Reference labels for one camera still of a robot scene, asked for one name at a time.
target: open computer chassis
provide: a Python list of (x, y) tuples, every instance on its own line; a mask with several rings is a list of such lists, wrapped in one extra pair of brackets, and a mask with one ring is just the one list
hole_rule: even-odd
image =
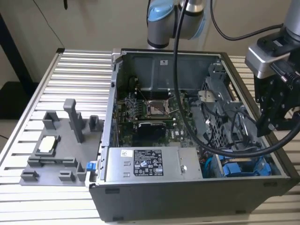
[[(172, 75), (171, 51), (122, 49), (115, 60), (102, 155), (90, 176), (104, 221), (247, 214), (299, 182), (283, 149), (238, 160), (199, 148)], [(260, 113), (226, 53), (180, 52), (178, 76), (185, 116), (203, 142), (227, 151), (277, 142), (273, 133), (258, 138), (242, 114), (233, 121), (237, 109), (255, 120)]]

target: warning label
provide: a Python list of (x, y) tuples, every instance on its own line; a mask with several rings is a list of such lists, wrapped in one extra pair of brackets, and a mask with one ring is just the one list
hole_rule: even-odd
[(134, 151), (135, 176), (163, 176), (163, 157), (161, 150)]

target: metal slotted surface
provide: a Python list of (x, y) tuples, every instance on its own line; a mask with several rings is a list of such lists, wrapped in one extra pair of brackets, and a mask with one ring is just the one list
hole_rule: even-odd
[[(95, 114), (104, 118), (107, 87), (111, 76), (111, 53), (66, 50), (49, 69), (39, 87), (40, 92), (32, 108), (20, 119), (3, 151), (0, 166), (0, 222), (20, 225), (104, 224), (86, 187), (30, 187), (20, 186), (20, 174), (27, 164), (44, 125), (46, 110), (56, 110), (60, 118), (64, 99), (75, 98), (76, 108), (84, 118)], [(244, 57), (231, 57), (250, 93), (254, 96), (253, 74), (244, 64)], [(287, 132), (276, 132), (278, 139)], [(284, 147), (300, 173), (300, 135)], [(135, 225), (158, 224), (235, 224), (235, 225), (299, 225), (300, 185), (284, 196), (272, 197), (251, 215), (203, 217), (137, 221)]]

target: black base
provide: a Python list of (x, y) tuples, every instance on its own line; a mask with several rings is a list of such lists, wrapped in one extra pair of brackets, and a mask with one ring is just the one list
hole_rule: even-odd
[(7, 82), (0, 90), (0, 120), (18, 120), (26, 108), (28, 96), (20, 82)]

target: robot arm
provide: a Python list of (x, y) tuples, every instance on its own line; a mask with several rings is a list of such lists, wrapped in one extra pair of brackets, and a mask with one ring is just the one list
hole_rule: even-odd
[(255, 100), (261, 108), (256, 123), (258, 136), (274, 128), (293, 129), (299, 123), (300, 111), (295, 111), (291, 119), (285, 119), (285, 115), (300, 106), (300, 0), (292, 0), (279, 32), (249, 47), (246, 64), (255, 75)]
[[(184, 0), (174, 5), (173, 0), (154, 0), (148, 10), (148, 45), (151, 49), (163, 49), (175, 37), (178, 19)], [(197, 38), (205, 23), (203, 0), (189, 0), (180, 38)]]

